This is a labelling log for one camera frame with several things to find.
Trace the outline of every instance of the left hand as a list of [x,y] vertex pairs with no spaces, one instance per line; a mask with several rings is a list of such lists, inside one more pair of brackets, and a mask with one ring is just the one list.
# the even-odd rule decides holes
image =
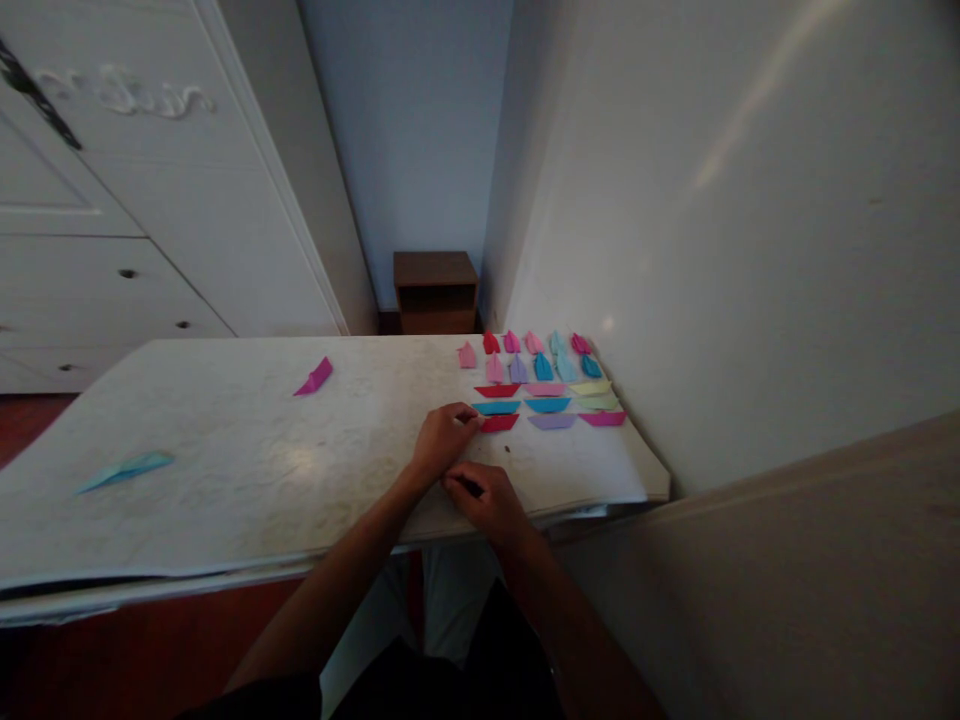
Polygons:
[[451,403],[427,413],[407,469],[423,489],[436,482],[480,431],[480,413],[466,403]]

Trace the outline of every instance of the hand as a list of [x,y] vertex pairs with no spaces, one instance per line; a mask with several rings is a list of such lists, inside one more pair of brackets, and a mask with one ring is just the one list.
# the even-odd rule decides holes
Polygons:
[[423,489],[460,458],[480,424],[480,413],[466,403],[451,403],[427,413],[407,466]]
[[[476,486],[473,493],[470,483]],[[503,468],[462,462],[447,471],[441,485],[457,509],[496,547],[519,554],[544,542]]]

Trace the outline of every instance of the person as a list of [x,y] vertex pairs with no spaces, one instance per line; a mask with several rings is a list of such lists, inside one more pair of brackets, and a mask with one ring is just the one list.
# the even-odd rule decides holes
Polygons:
[[[506,473],[460,461],[480,424],[464,403],[432,410],[410,462],[280,608],[225,694],[181,717],[663,717]],[[486,542],[423,551],[420,652],[405,557],[390,553],[438,480]],[[536,632],[490,546],[516,567],[511,589]]]

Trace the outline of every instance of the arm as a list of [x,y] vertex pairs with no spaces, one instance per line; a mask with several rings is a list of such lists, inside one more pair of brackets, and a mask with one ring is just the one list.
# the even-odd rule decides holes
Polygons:
[[[483,491],[467,491],[463,481]],[[582,718],[662,718],[656,698],[577,584],[530,524],[501,468],[460,463],[443,488],[467,519],[521,569],[525,610]]]
[[225,692],[268,677],[320,674],[410,513],[479,429],[477,411],[463,403],[427,415],[410,464],[280,608]]

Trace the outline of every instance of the white wardrobe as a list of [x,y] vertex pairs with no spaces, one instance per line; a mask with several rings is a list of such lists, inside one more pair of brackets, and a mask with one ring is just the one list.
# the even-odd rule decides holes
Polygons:
[[294,0],[0,0],[0,41],[0,393],[155,338],[376,332]]

